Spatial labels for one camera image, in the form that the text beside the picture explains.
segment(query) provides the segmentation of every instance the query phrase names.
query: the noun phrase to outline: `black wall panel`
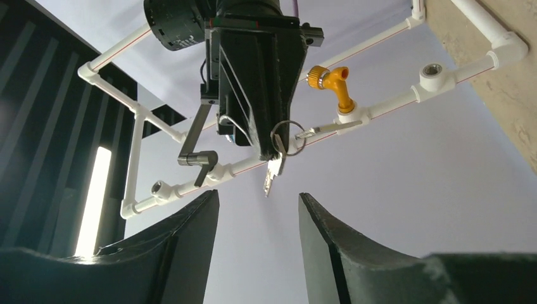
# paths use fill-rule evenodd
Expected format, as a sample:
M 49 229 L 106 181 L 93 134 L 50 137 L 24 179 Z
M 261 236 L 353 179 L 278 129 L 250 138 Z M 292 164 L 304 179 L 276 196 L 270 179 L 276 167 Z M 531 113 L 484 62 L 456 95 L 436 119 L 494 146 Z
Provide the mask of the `black wall panel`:
M 77 75 L 98 54 L 24 1 L 0 0 L 0 242 L 74 252 L 99 146 L 112 151 L 99 244 L 119 240 L 134 117 Z M 101 76 L 136 99 L 110 65 Z

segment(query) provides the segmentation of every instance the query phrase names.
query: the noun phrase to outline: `white pvc pipe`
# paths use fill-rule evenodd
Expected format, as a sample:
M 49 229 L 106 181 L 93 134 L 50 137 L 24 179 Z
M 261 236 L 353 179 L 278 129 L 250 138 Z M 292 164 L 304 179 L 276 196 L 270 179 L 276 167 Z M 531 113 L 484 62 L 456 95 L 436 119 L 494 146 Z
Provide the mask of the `white pvc pipe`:
M 507 31 L 475 0 L 452 0 L 452 3 L 472 22 L 490 41 L 495 42 Z
M 132 142 L 130 143 L 129 167 L 127 169 L 127 182 L 125 183 L 125 196 L 122 201 L 122 209 L 124 203 L 135 203 L 134 195 L 138 180 L 140 149 L 142 146 L 142 135 L 144 133 L 144 120 L 144 115 L 138 113 L 134 115 L 134 131 L 132 133 Z
M 382 103 L 374 104 L 367 109 L 369 110 L 370 118 L 375 119 L 416 101 L 416 94 L 413 90 L 409 90 L 403 94 L 395 96 L 394 98 L 383 101 Z
M 425 0 L 412 0 L 412 11 L 421 13 L 425 8 Z
M 137 113 L 138 109 L 145 109 L 141 104 L 137 103 L 136 101 L 132 100 L 130 97 L 128 97 L 125 93 L 122 91 L 119 91 L 116 87 L 102 79 L 101 77 L 96 77 L 95 79 L 92 79 L 93 84 L 98 87 L 99 89 L 103 90 L 108 95 L 112 96 L 117 101 L 121 102 L 125 106 L 127 106 L 131 111 L 134 113 Z M 160 118 L 156 117 L 151 111 L 145 109 L 144 111 L 146 120 L 151 122 L 153 125 L 157 126 L 159 129 L 164 131 L 164 133 L 171 136 L 175 141 L 178 143 L 182 143 L 184 141 L 184 133 L 181 133 L 177 130 L 174 130 L 171 128 L 167 123 L 163 122 Z
M 494 68 L 493 59 L 486 55 L 479 60 L 476 60 L 468 65 L 462 66 L 455 70 L 453 74 L 455 75 L 456 83 L 461 83 L 465 80 L 468 80 L 472 77 L 475 77 L 483 72 L 492 70 Z
M 326 60 L 325 62 L 319 64 L 320 66 L 323 66 L 323 67 L 326 67 L 326 68 L 329 68 L 329 67 L 332 67 L 334 65 L 337 65 L 338 63 L 344 61 L 344 60 L 347 60 L 348 58 L 351 58 L 352 56 L 358 54 L 358 53 L 361 53 L 362 51 L 365 51 L 366 49 L 368 48 L 371 48 L 372 46 L 375 46 L 379 43 L 381 43 L 382 41 L 385 41 L 387 40 L 388 38 L 391 38 L 405 30 L 407 30 L 409 28 L 408 26 L 408 23 L 406 21 L 404 22 L 401 22 L 399 23 L 398 25 L 388 29 L 388 30 L 385 30 L 384 32 L 378 34 L 378 35 L 375 35 L 373 36 L 372 38 L 370 39 L 367 39 L 366 41 L 354 46 L 354 47 L 351 47 L 350 49 L 346 50 L 345 52 L 342 52 L 328 60 Z M 300 74 L 300 77 L 299 77 L 299 81 L 302 81 L 302 80 L 306 80 L 307 78 L 307 75 L 308 75 L 308 72 L 309 70 L 303 70 L 302 73 Z
M 330 134 L 320 134 L 313 137 L 308 138 L 308 141 L 306 143 L 306 146 L 310 146 L 312 144 L 316 144 L 320 141 L 323 141 L 336 133 L 330 133 Z M 296 151 L 294 139 L 289 139 L 289 152 L 294 153 Z M 257 167 L 261 167 L 264 165 L 266 161 L 259 160 L 256 156 L 252 156 L 250 158 L 246 158 L 244 160 L 241 160 L 237 163 L 234 163 L 231 165 L 231 172 L 234 176 L 237 176 L 239 174 L 245 173 L 247 171 L 250 171 L 252 169 L 255 169 Z M 185 196 L 187 194 L 190 194 L 192 192 L 195 192 L 197 190 L 203 189 L 204 187 L 196 187 L 194 186 L 194 181 L 191 180 L 185 184 L 181 185 L 175 185 L 173 186 L 174 192 L 179 194 L 180 196 Z M 179 199 L 175 193 L 172 193 L 172 195 L 169 197 L 169 199 L 163 200 L 163 201 L 157 201 L 155 197 L 149 197 L 146 198 L 140 202 L 137 202 L 134 206 L 136 212 L 143 212 L 151 207 L 157 206 L 157 205 L 165 205 L 167 203 L 171 203 L 177 199 Z
M 123 40 L 112 46 L 109 50 L 93 59 L 89 65 L 90 69 L 94 72 L 98 72 L 104 66 L 109 64 L 114 58 L 119 56 L 128 48 L 136 45 L 138 42 L 142 41 L 151 33 L 151 28 L 149 24 L 145 23 L 139 29 L 135 30 L 132 34 L 125 37 Z

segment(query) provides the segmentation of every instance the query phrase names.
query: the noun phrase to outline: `yellow tap handle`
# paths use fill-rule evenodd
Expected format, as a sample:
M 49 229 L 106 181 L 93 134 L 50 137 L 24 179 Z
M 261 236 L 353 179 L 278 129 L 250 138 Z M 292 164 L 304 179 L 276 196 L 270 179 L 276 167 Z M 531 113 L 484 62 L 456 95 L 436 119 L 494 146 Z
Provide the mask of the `yellow tap handle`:
M 354 110 L 354 101 L 349 97 L 346 79 L 349 76 L 349 68 L 342 66 L 330 72 L 322 66 L 314 66 L 308 73 L 310 87 L 324 90 L 330 89 L 336 93 L 339 99 L 338 108 L 341 113 L 349 113 Z

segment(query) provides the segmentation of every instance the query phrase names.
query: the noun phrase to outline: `cable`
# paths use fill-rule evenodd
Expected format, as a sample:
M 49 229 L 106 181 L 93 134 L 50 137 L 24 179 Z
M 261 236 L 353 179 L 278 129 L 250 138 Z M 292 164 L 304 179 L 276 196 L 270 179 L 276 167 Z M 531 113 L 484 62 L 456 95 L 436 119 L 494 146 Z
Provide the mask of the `cable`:
M 205 77 L 203 76 L 203 68 L 205 67 L 206 63 L 207 63 L 207 59 L 204 59 L 203 63 L 201 64 L 201 68 L 199 68 L 199 74 L 201 75 L 201 80 L 203 80 L 204 84 L 207 84 L 207 81 L 205 81 Z
M 239 129 L 243 134 L 244 136 L 246 136 L 246 139 L 248 140 L 248 142 L 250 143 L 250 146 L 253 146 L 253 143 L 250 139 L 250 136 L 248 136 L 248 134 L 246 133 L 246 131 L 231 117 L 227 116 L 227 115 L 220 115 L 220 118 L 218 119 L 218 123 L 222 123 L 222 121 L 224 119 L 227 119 L 229 120 L 232 124 L 235 125 L 235 128 Z
M 298 18 L 298 0 L 293 0 L 293 15 Z

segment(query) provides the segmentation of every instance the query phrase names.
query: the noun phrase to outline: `light fixture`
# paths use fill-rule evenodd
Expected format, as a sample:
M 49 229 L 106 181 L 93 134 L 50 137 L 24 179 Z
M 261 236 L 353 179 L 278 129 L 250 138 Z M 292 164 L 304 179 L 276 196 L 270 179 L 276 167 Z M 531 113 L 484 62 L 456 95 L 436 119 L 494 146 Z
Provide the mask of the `light fixture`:
M 104 191 L 106 189 L 111 156 L 112 152 L 110 150 L 103 147 L 97 149 L 75 256 L 93 256 L 97 241 L 97 231 L 99 230 L 99 221 L 101 219 L 101 210 L 103 209 Z

